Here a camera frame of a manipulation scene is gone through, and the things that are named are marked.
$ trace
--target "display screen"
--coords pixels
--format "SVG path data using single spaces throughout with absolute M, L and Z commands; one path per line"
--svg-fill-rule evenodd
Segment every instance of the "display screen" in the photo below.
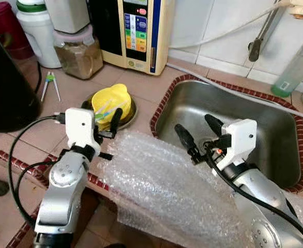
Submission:
M 125 13 L 126 48 L 146 52 L 147 18 Z
M 125 3 L 140 4 L 147 6 L 147 0 L 124 0 Z

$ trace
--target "glass jar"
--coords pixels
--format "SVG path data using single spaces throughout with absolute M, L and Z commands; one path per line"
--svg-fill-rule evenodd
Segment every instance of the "glass jar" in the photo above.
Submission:
M 54 31 L 54 47 L 63 70 L 80 79 L 88 79 L 102 66 L 102 55 L 93 28 L 88 25 L 78 33 Z

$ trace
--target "white hose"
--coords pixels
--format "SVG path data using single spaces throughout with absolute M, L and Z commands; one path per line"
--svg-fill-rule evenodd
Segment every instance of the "white hose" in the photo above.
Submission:
M 283 106 L 280 106 L 280 105 L 277 105 L 277 104 L 274 104 L 274 103 L 271 103 L 271 102 L 268 102 L 268 101 L 264 101 L 264 100 L 260 100 L 258 98 L 254 98 L 254 97 L 250 97 L 250 96 L 247 96 L 243 93 L 240 93 L 240 92 L 237 92 L 237 91 L 234 91 L 234 90 L 231 90 L 231 89 L 228 89 L 224 86 L 221 86 L 209 79 L 207 79 L 206 77 L 203 77 L 203 76 L 200 76 L 198 75 L 197 73 L 194 73 L 190 70 L 186 70 L 180 66 L 176 66 L 176 65 L 173 65 L 173 64 L 170 64 L 170 63 L 167 63 L 166 64 L 167 66 L 171 67 L 171 68 L 174 68 L 176 70 L 179 70 L 179 71 L 182 71 L 184 73 L 187 73 L 187 74 L 191 74 L 193 75 L 194 77 L 212 85 L 212 86 L 215 86 L 216 88 L 218 89 L 221 89 L 221 90 L 224 90 L 232 95 L 235 95 L 237 97 L 240 97 L 240 98 L 243 98 L 243 99 L 246 99 L 246 100 L 249 100 L 249 101 L 252 101 L 252 102 L 256 102 L 256 103 L 259 103 L 259 104 L 262 104 L 262 105 L 265 105 L 265 106 L 269 106 L 269 107 L 273 107 L 274 109 L 278 109 L 278 110 L 281 110 L 281 111 L 284 111 L 284 112 L 287 112 L 287 113 L 290 113 L 292 115 L 297 115 L 297 116 L 300 116 L 303 118 L 303 113 L 299 112 L 299 111 L 295 111 L 295 110 L 292 110 L 290 108 L 287 108 L 287 107 L 283 107 Z
M 170 49 L 179 49 L 179 48 L 188 48 L 188 47 L 194 47 L 194 46 L 197 46 L 197 45 L 202 45 L 202 44 L 205 44 L 205 43 L 208 43 L 208 42 L 211 42 L 211 41 L 214 41 L 214 40 L 217 40 L 225 35 L 228 35 L 228 34 L 231 34 L 237 30 L 239 30 L 240 28 L 256 21 L 257 19 L 265 16 L 266 14 L 270 13 L 271 11 L 279 8 L 279 7 L 285 7 L 285 6 L 288 6 L 289 5 L 289 2 L 288 1 L 285 1 L 285 0 L 282 0 L 276 4 L 274 4 L 272 7 L 264 10 L 262 13 L 260 13 L 259 15 L 257 15 L 256 17 L 254 17 L 253 19 L 251 19 L 250 21 L 247 21 L 243 24 L 241 24 L 240 26 L 236 27 L 236 28 L 233 28 L 233 29 L 230 29 L 229 31 L 226 31 L 225 33 L 221 33 L 220 35 L 217 35 L 215 37 L 212 37 L 212 38 L 209 38 L 209 39 L 206 39 L 206 40 L 201 40 L 201 41 L 198 41 L 196 43 L 191 43 L 191 44 L 175 44 L 175 45 L 170 45 L 169 48 Z

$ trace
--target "black cable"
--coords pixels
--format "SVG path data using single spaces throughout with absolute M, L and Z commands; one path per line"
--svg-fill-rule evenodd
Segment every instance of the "black cable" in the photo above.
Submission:
M 33 167 L 36 167 L 36 166 L 39 166 L 39 165 L 46 165 L 46 164 L 48 164 L 48 165 L 54 165 L 54 164 L 56 164 L 56 163 L 57 163 L 57 161 L 44 161 L 44 162 L 39 162 L 39 163 L 35 163 L 35 164 L 29 165 L 28 167 L 26 167 L 26 168 L 22 171 L 22 173 L 21 173 L 21 174 L 19 175 L 19 177 L 18 177 L 18 181 L 17 181 L 16 188 L 15 188 L 15 194 L 16 194 L 16 196 L 17 196 L 19 202 L 21 202 L 21 200 L 20 200 L 20 198 L 19 198 L 19 187 L 20 187 L 20 185 L 21 185 L 21 181 L 22 181 L 22 179 L 23 179 L 25 173 L 26 173 L 29 169 L 31 169 L 31 168 L 33 168 Z
M 211 156 L 209 147 L 207 147 L 207 149 L 206 149 L 205 157 L 207 158 L 207 160 L 206 160 L 207 164 L 210 165 L 217 172 L 217 174 L 221 177 L 221 179 L 223 179 L 228 184 L 228 186 L 230 186 L 235 192 L 242 195 L 246 199 L 252 201 L 253 203 L 256 203 L 256 204 L 260 205 L 261 207 L 266 208 L 266 209 L 270 210 L 271 212 L 277 214 L 278 216 L 284 218 L 303 235 L 303 227 L 296 220 L 294 220 L 292 217 L 290 217 L 288 214 L 284 213 L 283 211 L 279 210 L 278 208 L 275 208 L 275 207 L 257 199 L 256 197 L 248 194 L 247 192 L 243 191 L 238 186 L 236 186 L 233 182 L 229 181 L 226 178 L 226 176 L 223 175 L 222 171 L 215 164 L 215 162 Z
M 41 75 L 41 64 L 39 62 L 37 62 L 37 66 L 38 66 L 38 83 L 37 83 L 37 86 L 36 86 L 36 89 L 34 90 L 34 93 L 37 93 L 39 88 L 40 88 L 40 85 L 41 85 L 41 80 L 42 80 L 42 75 Z
M 11 167 L 11 160 L 12 160 L 12 154 L 13 154 L 13 149 L 16 145 L 16 143 L 18 142 L 19 138 L 32 126 L 34 126 L 35 124 L 43 121 L 43 120 L 48 120 L 48 119 L 56 119 L 55 115 L 52 116 L 46 116 L 46 117 L 41 117 L 38 120 L 35 120 L 34 122 L 30 123 L 29 125 L 27 125 L 27 127 L 25 127 L 18 135 L 17 137 L 13 140 L 11 148 L 10 148 L 10 152 L 9 152 L 9 156 L 8 156 L 8 179 L 9 179 L 9 187 L 10 187 L 10 191 L 13 195 L 13 199 L 18 207 L 19 212 L 22 214 L 22 216 L 24 217 L 25 221 L 32 227 L 34 228 L 36 221 L 25 211 L 25 209 L 23 208 L 22 204 L 20 203 L 19 199 L 17 198 L 15 192 L 14 192 L 14 186 L 13 186 L 13 179 L 12 179 L 12 167 Z

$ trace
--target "yellow bowl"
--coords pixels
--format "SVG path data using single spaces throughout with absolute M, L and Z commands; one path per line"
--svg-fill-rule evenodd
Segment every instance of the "yellow bowl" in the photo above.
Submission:
M 102 89 L 96 92 L 92 97 L 92 106 L 94 113 L 99 109 L 106 106 L 99 114 L 104 114 L 108 111 L 112 111 L 104 119 L 98 120 L 99 124 L 105 124 L 111 121 L 111 118 L 115 114 L 115 108 L 120 107 L 123 110 L 122 117 L 124 119 L 131 109 L 131 97 L 127 92 L 127 88 L 124 84 L 115 84 L 109 88 Z

